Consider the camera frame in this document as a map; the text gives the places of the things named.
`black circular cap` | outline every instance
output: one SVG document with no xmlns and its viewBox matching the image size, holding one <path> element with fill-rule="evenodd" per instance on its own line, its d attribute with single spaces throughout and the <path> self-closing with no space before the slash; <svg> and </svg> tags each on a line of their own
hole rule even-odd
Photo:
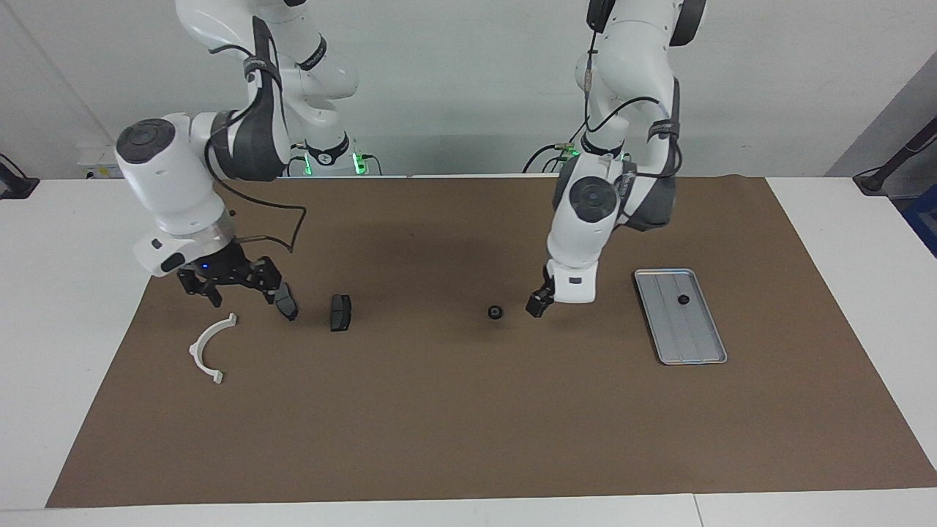
<svg viewBox="0 0 937 527">
<path fill-rule="evenodd" d="M 117 138 L 117 155 L 142 165 L 166 150 L 175 138 L 175 126 L 166 119 L 146 119 L 126 128 Z"/>
<path fill-rule="evenodd" d="M 618 195 L 612 184 L 604 179 L 584 177 L 570 189 L 570 204 L 579 219 L 598 223 L 615 212 Z"/>
</svg>

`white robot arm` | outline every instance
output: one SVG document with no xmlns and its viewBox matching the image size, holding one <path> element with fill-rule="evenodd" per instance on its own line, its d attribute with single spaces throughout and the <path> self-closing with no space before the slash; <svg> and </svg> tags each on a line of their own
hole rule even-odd
<svg viewBox="0 0 937 527">
<path fill-rule="evenodd" d="M 274 23 L 303 2 L 296 0 L 179 0 L 186 29 L 211 53 L 244 60 L 250 103 L 241 111 L 181 113 L 147 119 L 127 128 L 117 141 L 118 163 L 141 203 L 156 216 L 158 232 L 134 248 L 156 277 L 175 272 L 189 294 L 218 307 L 219 285 L 242 285 L 264 294 L 290 320 L 298 309 L 273 261 L 251 262 L 235 238 L 231 215 L 213 189 L 229 179 L 272 181 L 290 159 L 283 107 L 283 55 L 261 15 Z M 284 40 L 290 40 L 285 33 Z M 305 209 L 292 205 L 285 208 Z M 263 236 L 286 246 L 290 244 Z"/>
<path fill-rule="evenodd" d="M 328 42 L 308 14 L 307 0 L 176 0 L 186 31 L 209 50 L 243 59 L 236 44 L 241 33 L 232 21 L 245 15 L 263 20 L 273 37 L 282 103 L 299 119 L 304 140 L 298 145 L 315 174 L 360 171 L 354 140 L 330 102 L 354 95 L 358 72 Z"/>
<path fill-rule="evenodd" d="M 647 231 L 670 221 L 682 155 L 680 85 L 667 51 L 693 39 L 705 8 L 706 0 L 591 1 L 587 21 L 602 38 L 576 67 L 587 98 L 582 154 L 560 173 L 544 284 L 527 305 L 534 317 L 554 302 L 595 300 L 599 258 L 615 228 Z M 622 156 L 626 112 L 652 123 L 641 164 Z"/>
</svg>

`silver tray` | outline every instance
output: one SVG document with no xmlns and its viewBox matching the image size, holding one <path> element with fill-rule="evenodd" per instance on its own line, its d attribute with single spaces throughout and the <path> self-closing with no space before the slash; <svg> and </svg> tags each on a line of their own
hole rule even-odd
<svg viewBox="0 0 937 527">
<path fill-rule="evenodd" d="M 728 359 L 695 273 L 639 269 L 634 280 L 663 364 L 721 364 Z"/>
</svg>

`black cable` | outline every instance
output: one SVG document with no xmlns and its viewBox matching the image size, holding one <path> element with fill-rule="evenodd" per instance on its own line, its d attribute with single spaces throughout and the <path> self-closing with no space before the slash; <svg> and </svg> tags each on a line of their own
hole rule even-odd
<svg viewBox="0 0 937 527">
<path fill-rule="evenodd" d="M 584 122 L 582 125 L 579 126 L 579 129 L 570 137 L 570 140 L 568 140 L 566 143 L 572 143 L 573 141 L 575 141 L 576 136 L 579 135 L 579 132 L 583 131 L 583 128 L 585 127 L 586 127 L 586 123 Z"/>
<path fill-rule="evenodd" d="M 925 144 L 924 146 L 921 146 L 921 147 L 918 148 L 917 150 L 911 150 L 910 148 L 908 148 L 908 145 L 907 145 L 907 144 L 904 145 L 904 148 L 905 148 L 906 150 L 908 150 L 909 152 L 911 152 L 911 153 L 912 153 L 912 157 L 914 157 L 914 156 L 920 154 L 921 152 L 927 150 L 932 144 L 934 144 L 935 141 L 937 141 L 937 135 L 933 136 L 933 138 L 932 138 L 930 141 L 928 141 L 927 144 Z"/>
<path fill-rule="evenodd" d="M 862 172 L 860 172 L 860 173 L 854 175 L 853 177 L 858 177 L 858 176 L 860 176 L 860 175 L 865 175 L 865 174 L 867 174 L 867 173 L 877 172 L 877 171 L 882 170 L 884 167 L 885 167 L 885 165 L 879 165 L 879 166 L 877 166 L 877 167 L 875 167 L 875 168 L 873 168 L 873 169 L 864 170 L 864 171 L 862 171 Z"/>
<path fill-rule="evenodd" d="M 26 173 L 22 171 L 20 165 L 13 162 L 13 159 L 8 158 L 5 154 L 0 154 L 0 158 L 3 158 L 7 163 L 9 163 L 9 166 L 15 168 L 16 172 L 20 173 L 24 179 L 26 178 Z"/>
<path fill-rule="evenodd" d="M 555 144 L 548 144 L 547 146 L 545 146 L 545 147 L 541 148 L 540 150 L 536 151 L 533 156 L 530 156 L 530 159 L 528 160 L 528 164 L 524 165 L 524 171 L 523 171 L 523 173 L 527 173 L 527 170 L 530 169 L 530 165 L 532 165 L 533 162 L 534 162 L 535 160 L 537 160 L 537 158 L 538 158 L 543 152 L 546 152 L 546 151 L 548 151 L 548 150 L 553 150 L 554 148 L 556 148 L 556 145 L 555 145 Z"/>
<path fill-rule="evenodd" d="M 680 150 L 680 145 L 676 141 L 673 142 L 674 152 L 677 155 L 677 166 L 674 167 L 674 170 L 670 171 L 665 177 L 670 177 L 672 175 L 677 175 L 680 172 L 680 169 L 683 168 L 683 150 Z"/>
<path fill-rule="evenodd" d="M 918 148 L 917 150 L 912 150 L 912 149 L 908 148 L 908 145 L 907 145 L 907 144 L 905 144 L 902 148 L 904 148 L 905 150 L 911 152 L 911 158 L 913 158 L 914 156 L 916 156 L 916 155 L 920 154 L 921 152 L 923 152 L 923 151 L 927 150 L 928 148 L 930 148 L 930 146 L 931 146 L 932 144 L 934 144 L 934 143 L 937 143 L 937 136 L 934 136 L 933 139 L 931 139 L 930 141 L 928 141 L 927 144 L 925 144 L 924 146 L 921 146 L 921 147 Z M 882 170 L 884 167 L 885 167 L 885 165 L 879 165 L 879 166 L 877 166 L 877 167 L 875 167 L 875 168 L 873 168 L 873 169 L 868 169 L 868 170 L 862 171 L 862 172 L 860 172 L 860 173 L 854 175 L 853 177 L 859 177 L 860 175 L 865 175 L 865 174 L 867 174 L 867 173 L 872 173 L 872 172 L 880 171 L 880 170 Z"/>
<path fill-rule="evenodd" d="M 290 163 L 287 164 L 287 177 L 292 177 L 292 174 L 290 174 L 290 167 L 292 166 L 292 164 L 293 164 L 294 161 L 305 161 L 305 158 L 302 157 L 302 156 L 297 156 L 297 157 L 295 157 L 295 158 L 290 158 Z"/>
<path fill-rule="evenodd" d="M 372 154 L 364 154 L 363 156 L 361 156 L 361 159 L 365 159 L 365 160 L 374 159 L 375 161 L 377 161 L 378 162 L 378 174 L 384 175 L 384 167 L 380 166 L 380 159 L 378 159 L 377 156 L 374 156 Z"/>
<path fill-rule="evenodd" d="M 279 81 L 278 81 L 275 77 L 273 77 L 273 76 L 271 75 L 270 78 L 274 80 L 274 82 L 277 84 L 277 86 L 279 86 L 280 90 L 283 89 L 283 87 L 280 85 Z M 205 149 L 204 149 L 204 152 L 203 152 L 203 156 L 204 156 L 204 159 L 205 159 L 205 166 L 208 168 L 208 173 L 215 179 L 215 181 L 216 181 L 223 189 L 225 189 L 225 190 L 227 190 L 228 192 L 230 192 L 231 194 L 234 194 L 235 196 L 241 198 L 242 200 L 245 200 L 245 201 L 248 201 L 248 202 L 251 202 L 251 203 L 256 203 L 256 204 L 258 204 L 258 205 L 268 206 L 268 207 L 271 207 L 271 208 L 279 208 L 279 209 L 287 209 L 287 210 L 300 210 L 300 211 L 303 212 L 303 214 L 299 217 L 299 221 L 296 222 L 296 228 L 293 230 L 292 239 L 291 239 L 291 241 L 290 241 L 288 244 L 287 244 L 286 242 L 284 242 L 283 240 L 281 240 L 281 239 L 279 239 L 279 238 L 277 238 L 277 237 L 274 237 L 274 236 L 267 236 L 267 235 L 264 235 L 264 236 L 253 236 L 253 237 L 251 237 L 251 238 L 246 238 L 246 239 L 252 240 L 252 241 L 261 241 L 261 239 L 262 239 L 262 240 L 267 240 L 267 241 L 272 241 L 272 242 L 278 243 L 278 244 L 282 245 L 283 247 L 285 247 L 285 248 L 287 249 L 287 251 L 290 252 L 290 254 L 292 254 L 293 251 L 294 251 L 295 248 L 296 248 L 296 238 L 299 236 L 299 231 L 300 231 L 300 229 L 303 227 L 303 222 L 305 221 L 305 216 L 306 216 L 306 214 L 308 213 L 308 210 L 307 210 L 304 206 L 301 206 L 301 205 L 286 205 L 286 204 L 283 204 L 283 203 L 272 203 L 272 202 L 267 202 L 267 201 L 264 201 L 264 200 L 260 200 L 260 199 L 258 199 L 258 198 L 254 198 L 254 197 L 252 197 L 252 196 L 248 196 L 247 194 L 244 194 L 243 192 L 241 192 L 241 191 L 239 191 L 239 190 L 237 190 L 237 189 L 235 189 L 235 188 L 232 188 L 230 185 L 228 185 L 227 183 L 225 183 L 225 182 L 218 176 L 218 174 L 215 172 L 215 168 L 212 167 L 212 161 L 211 161 L 211 156 L 210 156 L 210 153 L 211 153 L 211 150 L 212 150 L 212 140 L 215 138 L 215 136 L 216 136 L 217 134 L 219 134 L 219 133 L 221 133 L 221 132 L 227 133 L 228 130 L 229 130 L 232 126 L 234 126 L 234 125 L 237 124 L 239 121 L 241 121 L 242 119 L 244 119 L 245 117 L 247 117 L 251 112 L 253 112 L 253 111 L 257 108 L 257 104 L 258 104 L 259 101 L 260 101 L 260 91 L 257 92 L 257 95 L 254 97 L 254 100 L 252 100 L 252 101 L 250 102 L 250 104 L 247 106 L 247 108 L 245 108 L 245 110 L 244 110 L 243 112 L 241 112 L 241 114 L 239 114 L 237 117 L 234 117 L 233 119 L 226 120 L 226 121 L 225 121 L 225 125 L 224 125 L 223 127 L 219 128 L 219 129 L 217 129 L 217 130 L 215 130 L 214 132 L 211 133 L 211 135 L 209 135 L 208 141 L 205 142 Z"/>
<path fill-rule="evenodd" d="M 583 127 L 588 128 L 588 98 L 592 93 L 592 57 L 598 53 L 595 49 L 596 38 L 599 37 L 598 31 L 592 32 L 592 42 L 588 45 L 587 60 L 586 60 L 586 78 L 583 85 L 583 94 L 586 96 L 586 100 L 583 106 Z"/>
<path fill-rule="evenodd" d="M 661 104 L 661 102 L 660 102 L 659 100 L 657 100 L 657 99 L 655 99 L 655 98 L 653 98 L 653 97 L 636 97 L 636 98 L 633 98 L 633 99 L 631 99 L 631 100 L 629 100 L 629 101 L 627 101 L 627 102 L 621 104 L 621 105 L 618 106 L 617 108 L 615 108 L 615 111 L 609 113 L 609 114 L 608 114 L 608 117 L 605 117 L 605 119 L 604 119 L 601 123 L 599 123 L 599 125 L 598 125 L 597 127 L 595 127 L 595 128 L 590 128 L 589 125 L 588 125 L 589 115 L 588 115 L 588 105 L 587 105 L 587 106 L 586 106 L 586 131 L 587 131 L 588 133 L 595 133 L 595 132 L 601 130 L 602 127 L 604 127 L 605 125 L 607 125 L 608 122 L 611 121 L 613 117 L 615 117 L 616 115 L 618 115 L 619 112 L 621 112 L 621 111 L 624 110 L 625 108 L 628 108 L 629 106 L 633 105 L 633 104 L 636 103 L 636 102 L 644 102 L 644 101 L 653 102 L 654 104 Z"/>
<path fill-rule="evenodd" d="M 542 173 L 547 173 L 547 171 L 546 171 L 546 165 L 549 165 L 550 163 L 554 163 L 554 164 L 553 164 L 553 170 L 555 170 L 555 169 L 557 168 L 557 165 L 559 165 L 559 162 L 562 161 L 562 160 L 563 160 L 563 156 L 556 156 L 555 158 L 550 159 L 549 161 L 547 161 L 547 162 L 545 162 L 545 163 L 543 164 L 543 169 L 540 170 L 540 172 L 542 172 Z"/>
<path fill-rule="evenodd" d="M 237 50 L 247 55 L 248 57 L 254 56 L 253 53 L 249 52 L 246 48 L 238 46 L 237 44 L 225 44 L 224 46 L 219 46 L 212 50 L 208 50 L 208 53 L 214 55 L 216 53 L 226 52 L 227 50 Z"/>
</svg>

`brown paper sheet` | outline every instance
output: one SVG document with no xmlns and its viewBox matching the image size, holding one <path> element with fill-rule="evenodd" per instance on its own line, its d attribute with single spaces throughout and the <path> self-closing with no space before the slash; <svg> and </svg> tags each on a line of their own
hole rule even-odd
<svg viewBox="0 0 937 527">
<path fill-rule="evenodd" d="M 764 180 L 680 180 L 670 227 L 615 233 L 594 304 L 533 320 L 553 185 L 242 185 L 310 207 L 295 255 L 248 246 L 300 319 L 152 280 L 48 506 L 937 486 Z M 226 199 L 239 234 L 291 232 L 292 213 Z M 632 272 L 671 266 L 695 270 L 727 364 L 657 361 Z M 332 294 L 352 296 L 348 333 Z M 215 385 L 187 348 L 231 311 Z"/>
</svg>

